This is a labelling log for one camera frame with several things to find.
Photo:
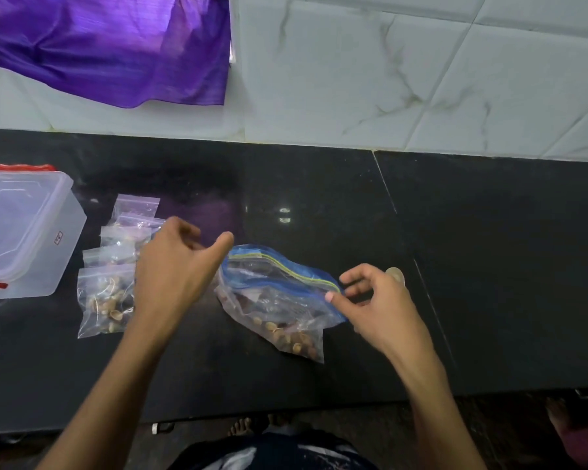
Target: left hand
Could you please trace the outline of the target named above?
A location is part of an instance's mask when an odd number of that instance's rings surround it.
[[[198,243],[201,231],[171,217],[155,238],[141,248],[135,270],[133,327],[168,339],[189,306],[212,281],[233,246],[233,234],[224,232],[208,248]]]

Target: purple fabric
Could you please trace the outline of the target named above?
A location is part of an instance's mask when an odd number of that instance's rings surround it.
[[[0,67],[117,107],[224,103],[228,0],[0,0]]]

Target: finger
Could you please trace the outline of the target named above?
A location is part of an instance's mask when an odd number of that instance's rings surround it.
[[[325,300],[336,307],[349,321],[357,320],[361,309],[344,295],[336,292],[327,292]]]
[[[357,280],[367,279],[372,288],[375,288],[379,279],[384,276],[385,274],[378,268],[371,266],[370,264],[360,264],[342,274],[340,276],[340,282],[343,284],[350,284]]]
[[[187,221],[183,221],[180,217],[172,216],[164,222],[161,226],[161,230],[172,232],[180,237],[190,237],[192,239],[198,239],[201,236],[200,228],[189,224]]]
[[[193,251],[202,251],[206,249],[206,247],[196,241],[185,241],[185,245],[188,246]]]
[[[370,285],[370,281],[368,279],[364,279],[364,280],[360,280],[356,284],[351,285],[350,287],[347,287],[347,289],[344,291],[344,294],[347,297],[353,297],[353,296],[359,295],[361,293],[366,293],[371,288],[372,288],[372,285]]]
[[[220,267],[222,261],[233,247],[235,237],[232,232],[223,232],[216,239],[216,242],[211,247],[201,251],[201,258],[205,261],[205,265],[210,271],[216,273],[216,269]]]

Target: tile grout line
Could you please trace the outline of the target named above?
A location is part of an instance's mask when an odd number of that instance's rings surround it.
[[[385,178],[383,177],[383,173],[381,172],[381,167],[379,166],[379,161],[377,160],[377,155],[374,154],[374,151],[370,151],[372,153],[372,157],[374,158],[374,162],[377,164],[377,169],[379,170],[379,174],[381,175],[381,181],[383,181],[383,185],[385,187],[385,192],[387,193],[387,197],[390,198],[390,204],[392,205],[392,209],[394,210],[394,214],[398,216],[396,212],[396,206],[394,205],[394,200],[392,199],[392,195],[390,194],[390,190],[387,188],[387,184],[385,184]]]
[[[442,322],[440,321],[440,317],[438,315],[436,307],[433,305],[433,300],[431,300],[431,295],[429,293],[429,289],[427,288],[427,284],[425,284],[425,282],[424,282],[424,277],[423,277],[422,272],[420,271],[420,267],[418,267],[418,261],[414,257],[412,257],[412,260],[414,261],[414,265],[416,266],[416,270],[418,271],[418,276],[420,277],[420,281],[423,284],[424,292],[427,294],[427,299],[429,300],[429,305],[431,306],[431,309],[433,310],[433,316],[436,317],[436,321],[438,322],[438,326],[440,328],[440,331],[442,332],[442,338],[444,338],[445,345],[447,346],[447,350],[448,350],[449,354],[451,355],[451,360],[453,361],[453,366],[455,366],[455,369],[457,370],[458,374],[460,375],[460,378],[463,381],[462,371],[460,370],[460,367],[457,365],[457,361],[455,361],[455,356],[453,355],[453,350],[451,349],[451,345],[449,344],[447,334],[445,332],[445,329],[442,327]]]
[[[555,148],[555,146],[559,143],[560,140],[562,140],[564,137],[566,137],[568,134],[571,133],[571,131],[573,131],[574,133],[574,128],[576,126],[578,126],[581,121],[588,117],[588,110],[585,111],[582,115],[580,115],[577,120],[575,120],[567,129],[566,131],[560,135],[556,141],[552,142],[537,158],[538,159],[542,159],[542,158],[549,158],[549,153]]]
[[[409,142],[411,141],[412,137],[414,136],[414,134],[416,132],[416,129],[418,128],[418,125],[423,120],[423,117],[424,117],[425,113],[427,112],[427,110],[429,109],[429,106],[431,105],[431,101],[433,101],[433,98],[435,97],[436,92],[438,92],[438,89],[440,88],[440,85],[442,84],[442,81],[444,80],[445,76],[447,75],[447,72],[451,68],[451,65],[453,64],[453,61],[455,61],[455,57],[457,56],[457,53],[460,51],[460,48],[464,44],[464,41],[466,40],[466,37],[468,36],[468,33],[470,32],[471,28],[475,24],[475,20],[477,19],[478,15],[479,15],[479,11],[482,10],[483,5],[485,3],[486,3],[486,0],[482,0],[482,2],[479,5],[478,9],[475,10],[475,15],[473,16],[472,21],[470,23],[465,23],[465,24],[468,24],[468,29],[466,30],[466,32],[464,33],[464,35],[460,39],[458,39],[457,43],[455,43],[455,46],[453,47],[453,51],[452,51],[451,55],[449,56],[449,59],[445,63],[445,66],[442,69],[442,72],[440,73],[440,76],[438,77],[438,79],[436,80],[436,83],[433,85],[433,88],[431,89],[431,95],[430,95],[430,97],[427,99],[427,102],[424,103],[423,108],[420,111],[420,114],[418,114],[418,117],[416,118],[416,121],[414,122],[414,125],[411,127],[411,129],[409,129],[408,138],[405,141],[405,144],[403,144],[403,149],[404,150],[407,150],[408,149]]]

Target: small ziplock bag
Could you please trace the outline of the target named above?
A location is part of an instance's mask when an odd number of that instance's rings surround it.
[[[141,214],[125,212],[118,216],[113,225],[123,227],[149,227],[152,230],[152,234],[155,234],[161,229],[164,222],[164,219],[159,219],[157,217],[146,217]]]
[[[115,204],[113,205],[113,213],[111,214],[111,221],[109,224],[114,223],[115,220],[123,213],[133,213],[146,217],[155,217],[155,213],[159,207],[159,201],[159,198],[133,196],[130,194],[118,194],[118,197],[115,200]]]
[[[116,227],[103,226],[100,228],[100,247],[108,245],[133,245],[135,251],[150,241],[152,230],[149,227]]]
[[[123,332],[133,315],[135,264],[78,271],[76,295],[83,310],[79,338]]]
[[[132,264],[137,260],[133,244],[107,245],[83,251],[85,267],[119,266]]]
[[[325,301],[341,293],[326,272],[291,262],[260,245],[237,245],[218,270],[216,295],[236,322],[277,350],[324,363],[322,331],[345,321]]]

